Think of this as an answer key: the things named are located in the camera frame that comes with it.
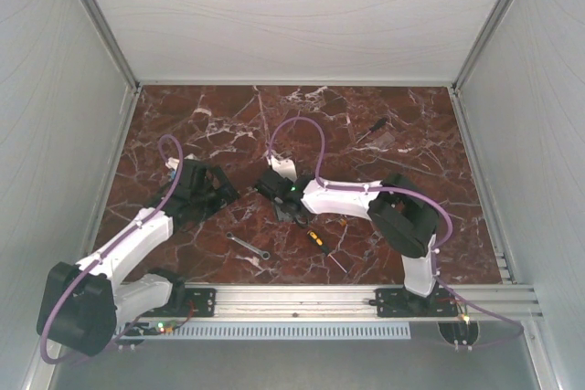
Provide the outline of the black handled screwdriver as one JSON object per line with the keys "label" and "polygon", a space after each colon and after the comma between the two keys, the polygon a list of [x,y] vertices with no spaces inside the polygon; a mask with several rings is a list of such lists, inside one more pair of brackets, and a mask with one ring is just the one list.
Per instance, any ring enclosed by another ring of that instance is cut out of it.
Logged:
{"label": "black handled screwdriver", "polygon": [[388,122],[388,118],[387,117],[382,117],[382,118],[378,119],[371,127],[368,128],[368,130],[362,136],[360,136],[356,140],[356,142],[362,142],[370,134],[372,134],[373,132],[375,132],[375,131],[379,130],[380,128],[382,128],[387,122]]}

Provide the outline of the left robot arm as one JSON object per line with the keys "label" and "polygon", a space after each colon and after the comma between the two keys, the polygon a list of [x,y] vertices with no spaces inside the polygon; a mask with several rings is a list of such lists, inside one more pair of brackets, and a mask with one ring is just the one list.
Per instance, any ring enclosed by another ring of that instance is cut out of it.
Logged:
{"label": "left robot arm", "polygon": [[182,227],[205,222],[239,193],[220,167],[192,155],[165,165],[172,180],[123,230],[78,262],[59,262],[49,271],[37,319],[42,343],[94,356],[123,324],[149,311],[177,315],[186,309],[185,281],[172,271],[151,269],[132,283],[125,279]]}

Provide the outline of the silver combination wrench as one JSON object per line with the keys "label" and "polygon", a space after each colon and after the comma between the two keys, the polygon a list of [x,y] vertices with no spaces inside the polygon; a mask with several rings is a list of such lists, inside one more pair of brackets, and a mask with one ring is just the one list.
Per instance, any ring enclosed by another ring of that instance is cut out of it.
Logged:
{"label": "silver combination wrench", "polygon": [[237,244],[241,245],[242,247],[246,248],[247,250],[251,251],[252,253],[256,254],[257,256],[260,256],[263,260],[268,260],[271,258],[271,253],[269,251],[254,247],[252,244],[248,243],[247,241],[245,241],[239,237],[236,237],[231,232],[228,232],[226,234],[226,238],[236,242]]}

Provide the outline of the aluminium front rail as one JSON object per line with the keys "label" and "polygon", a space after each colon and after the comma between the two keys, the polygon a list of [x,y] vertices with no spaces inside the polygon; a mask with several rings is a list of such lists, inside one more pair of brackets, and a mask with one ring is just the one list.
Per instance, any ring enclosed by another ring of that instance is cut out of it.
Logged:
{"label": "aluminium front rail", "polygon": [[457,321],[463,315],[473,321],[495,319],[541,319],[537,294],[526,285],[455,285],[446,289],[456,299],[455,318],[380,318],[368,304],[380,288],[402,289],[397,285],[244,285],[196,284],[187,288],[217,290],[215,316],[218,321]]}

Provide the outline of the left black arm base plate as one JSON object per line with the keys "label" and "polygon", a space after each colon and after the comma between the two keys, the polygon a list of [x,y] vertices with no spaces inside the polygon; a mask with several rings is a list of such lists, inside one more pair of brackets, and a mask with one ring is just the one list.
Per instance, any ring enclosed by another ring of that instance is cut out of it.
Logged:
{"label": "left black arm base plate", "polygon": [[217,290],[187,288],[180,303],[167,304],[146,312],[144,318],[211,318],[215,316]]}

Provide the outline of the yellow black screwdriver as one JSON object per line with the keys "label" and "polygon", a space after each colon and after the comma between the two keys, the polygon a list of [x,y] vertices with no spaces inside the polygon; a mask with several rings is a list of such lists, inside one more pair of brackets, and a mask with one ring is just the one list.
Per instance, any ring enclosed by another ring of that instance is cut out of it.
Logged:
{"label": "yellow black screwdriver", "polygon": [[307,236],[310,241],[315,244],[326,256],[331,253],[330,248],[324,243],[324,241],[313,231],[309,230]]}

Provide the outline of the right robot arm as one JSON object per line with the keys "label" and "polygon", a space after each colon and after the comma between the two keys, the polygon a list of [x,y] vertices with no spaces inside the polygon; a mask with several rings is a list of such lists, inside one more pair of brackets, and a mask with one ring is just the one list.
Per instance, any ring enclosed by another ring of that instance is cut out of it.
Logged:
{"label": "right robot arm", "polygon": [[402,259],[402,292],[383,305],[385,311],[428,316],[437,301],[432,259],[439,213],[401,174],[369,183],[336,182],[313,175],[293,181],[266,170],[254,189],[267,198],[277,214],[299,225],[324,214],[369,221]]}

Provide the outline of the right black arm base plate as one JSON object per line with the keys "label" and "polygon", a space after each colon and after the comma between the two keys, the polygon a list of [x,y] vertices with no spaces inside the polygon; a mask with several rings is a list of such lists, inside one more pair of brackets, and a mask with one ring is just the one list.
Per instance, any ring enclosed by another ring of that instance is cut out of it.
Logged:
{"label": "right black arm base plate", "polygon": [[368,304],[380,318],[455,318],[459,315],[456,299],[444,288],[436,287],[431,295],[422,298],[405,288],[380,288]]}

